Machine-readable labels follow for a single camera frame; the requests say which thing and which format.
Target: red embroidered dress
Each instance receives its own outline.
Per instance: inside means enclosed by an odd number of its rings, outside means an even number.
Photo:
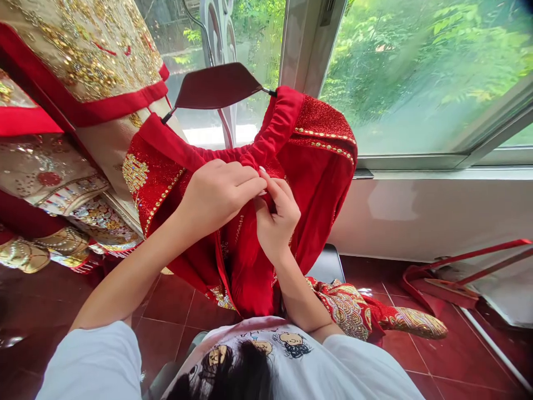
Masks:
[[[306,274],[343,204],[356,157],[354,136],[341,113],[280,87],[255,141],[236,149],[190,146],[152,114],[132,140],[123,173],[147,237],[177,208],[192,173],[207,161],[220,158],[255,169],[264,166],[271,176],[287,180],[300,207],[301,219],[290,246]],[[251,202],[220,231],[175,259],[169,269],[219,305],[232,304],[243,317],[278,311],[274,268],[257,240]]]

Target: cartoon print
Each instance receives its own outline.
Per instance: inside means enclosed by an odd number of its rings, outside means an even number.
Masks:
[[[252,331],[252,332],[247,332],[247,333],[244,333],[241,335],[241,337],[246,337],[248,335],[251,336],[252,340],[252,344],[254,346],[256,346],[259,350],[261,351],[264,351],[266,353],[266,355],[268,356],[271,352],[272,352],[272,344],[270,342],[267,342],[267,341],[259,341],[259,332],[264,332],[264,331]]]
[[[233,350],[231,347],[221,344],[214,347],[202,359],[202,371],[200,379],[212,380],[217,371],[229,369],[233,365]]]
[[[300,358],[309,354],[312,348],[304,343],[304,337],[293,332],[275,334],[272,338],[285,347],[285,355],[290,358]]]
[[[254,339],[252,343],[257,347],[257,349],[264,351],[267,356],[272,352],[272,344],[270,342],[258,341]]]

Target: gold beaded border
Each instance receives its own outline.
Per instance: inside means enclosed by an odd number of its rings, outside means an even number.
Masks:
[[[357,144],[355,139],[352,139],[352,138],[350,138],[347,135],[337,135],[335,133],[324,133],[324,132],[313,132],[313,131],[309,131],[309,130],[304,129],[304,128],[294,128],[294,132],[295,133],[304,133],[304,134],[308,134],[310,136],[328,137],[328,138],[332,138],[332,139],[339,139],[339,140],[344,140],[344,141],[347,141],[347,142],[350,142],[350,143],[353,143],[353,144]]]
[[[155,213],[161,206],[161,203],[163,203],[163,200],[167,196],[168,192],[172,190],[178,179],[183,175],[185,172],[185,168],[182,168],[179,170],[178,174],[172,179],[172,183],[165,189],[163,193],[161,193],[161,196],[159,197],[159,200],[155,203],[155,207],[152,211],[150,211],[150,215],[148,216],[148,219],[146,220],[146,226],[144,227],[144,237],[148,235],[148,228],[150,227],[150,224],[152,222],[152,218],[154,217]]]
[[[331,144],[325,144],[325,143],[321,143],[321,142],[311,142],[311,146],[321,147],[321,148],[329,150],[331,152],[334,152],[334,153],[337,153],[337,154],[342,154],[344,157],[346,157],[348,160],[350,160],[352,164],[354,163],[354,158],[351,156],[351,154],[349,152],[344,151],[341,148],[334,147]]]

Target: dark hair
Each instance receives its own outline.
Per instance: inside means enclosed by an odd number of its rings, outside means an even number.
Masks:
[[[178,378],[167,400],[273,400],[272,372],[267,354],[252,342],[239,345],[238,357],[228,347],[224,362],[209,367],[209,353],[202,359],[202,368],[196,385],[190,384],[192,376]],[[210,393],[203,393],[202,386],[212,385]]]

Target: gold sequin trim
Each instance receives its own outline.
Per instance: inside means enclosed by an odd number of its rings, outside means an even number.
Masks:
[[[128,154],[122,165],[122,175],[131,193],[138,191],[148,179],[148,166],[138,161],[133,154]]]
[[[150,227],[152,218],[157,213],[157,210],[161,206],[161,203],[163,203],[163,199],[167,196],[167,193],[169,192],[169,190],[174,187],[174,185],[180,179],[180,177],[183,175],[184,172],[185,172],[185,168],[180,169],[178,174],[172,179],[172,183],[168,186],[168,189],[166,189],[163,193],[161,193],[160,199],[155,203],[156,207],[154,207],[154,211],[150,211],[150,215],[148,216],[146,220],[146,226],[144,227],[144,237],[148,235],[148,228]]]
[[[350,143],[353,143],[353,144],[357,144],[357,142],[355,141],[355,139],[352,139],[350,138],[349,136],[346,136],[346,135],[337,135],[335,133],[324,133],[324,132],[313,132],[313,131],[309,131],[307,129],[304,129],[304,128],[294,128],[294,131],[298,134],[307,134],[309,136],[318,136],[318,137],[328,137],[328,138],[331,138],[331,139],[338,139],[338,140],[342,140],[342,141],[347,141],[347,142],[350,142]]]
[[[329,150],[331,152],[334,152],[334,153],[337,153],[337,154],[341,154],[342,156],[344,156],[348,160],[350,160],[352,164],[354,163],[354,158],[351,156],[351,154],[346,152],[346,151],[344,151],[341,148],[336,148],[336,147],[331,146],[330,144],[325,144],[325,143],[321,143],[321,142],[311,142],[311,146],[321,147],[321,148]]]

